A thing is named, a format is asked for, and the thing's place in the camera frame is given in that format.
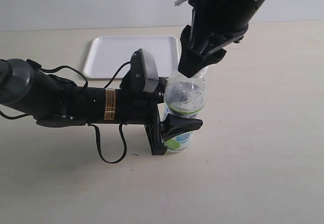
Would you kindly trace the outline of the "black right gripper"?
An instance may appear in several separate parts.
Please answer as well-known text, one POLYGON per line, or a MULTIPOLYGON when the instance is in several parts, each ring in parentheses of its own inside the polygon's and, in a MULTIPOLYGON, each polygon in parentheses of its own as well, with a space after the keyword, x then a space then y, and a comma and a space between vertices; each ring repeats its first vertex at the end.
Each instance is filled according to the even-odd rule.
POLYGON ((223 48, 231 43, 240 43, 248 28, 248 23, 239 31, 214 28, 192 9, 191 25, 187 25, 180 35, 178 72, 191 78, 205 67, 217 64, 226 55, 223 48))

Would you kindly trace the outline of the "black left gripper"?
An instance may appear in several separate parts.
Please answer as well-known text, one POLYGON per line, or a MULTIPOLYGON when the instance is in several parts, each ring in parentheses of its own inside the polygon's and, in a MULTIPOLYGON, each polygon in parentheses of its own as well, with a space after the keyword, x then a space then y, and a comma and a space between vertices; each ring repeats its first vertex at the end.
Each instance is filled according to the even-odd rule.
POLYGON ((199 130, 203 121, 200 119, 182 118, 168 114, 160 123, 158 105, 163 103, 163 93, 167 79, 159 79, 153 93, 135 93, 131 90, 130 71, 123 77, 118 90, 118 119, 124 124, 143 125, 150 144, 152 155, 163 156, 168 141, 180 134, 199 130))

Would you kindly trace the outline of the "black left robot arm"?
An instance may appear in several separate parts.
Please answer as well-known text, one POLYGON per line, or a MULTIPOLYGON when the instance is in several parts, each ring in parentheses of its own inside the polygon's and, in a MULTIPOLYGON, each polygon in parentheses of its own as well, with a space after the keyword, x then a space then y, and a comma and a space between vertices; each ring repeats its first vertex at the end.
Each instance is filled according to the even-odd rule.
POLYGON ((31 116, 43 127, 92 126, 97 149, 101 148, 100 124, 142 125, 153 155, 164 155, 166 142, 182 133, 198 130, 200 119, 167 115, 161 121, 158 105, 163 102, 166 80, 155 78, 146 90, 143 59, 131 59, 129 71, 118 89, 78 86, 56 76, 33 60, 1 60, 1 105, 31 116))

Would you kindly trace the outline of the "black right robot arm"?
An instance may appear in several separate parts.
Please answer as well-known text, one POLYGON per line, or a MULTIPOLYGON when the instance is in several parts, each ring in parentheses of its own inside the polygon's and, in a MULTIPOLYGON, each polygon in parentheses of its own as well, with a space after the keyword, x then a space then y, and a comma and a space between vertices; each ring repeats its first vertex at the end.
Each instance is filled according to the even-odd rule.
POLYGON ((180 36, 181 56, 178 71, 191 78, 203 68, 217 64, 224 49, 239 43, 249 22, 266 0, 189 0, 191 24, 180 36))

